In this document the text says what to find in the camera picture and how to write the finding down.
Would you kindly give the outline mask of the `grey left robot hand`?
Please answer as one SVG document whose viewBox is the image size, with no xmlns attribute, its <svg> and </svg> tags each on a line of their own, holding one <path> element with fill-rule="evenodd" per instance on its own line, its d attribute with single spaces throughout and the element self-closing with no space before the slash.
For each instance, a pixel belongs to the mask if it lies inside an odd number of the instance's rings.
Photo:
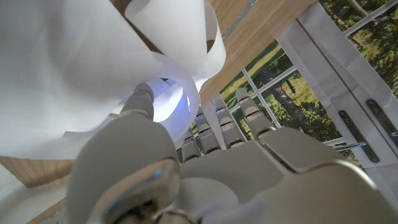
<svg viewBox="0 0 398 224">
<path fill-rule="evenodd" d="M 255 107 L 259 133 L 179 162 L 142 83 L 83 147 L 70 174 L 70 223 L 396 223 L 396 209 L 359 167 Z"/>
</svg>

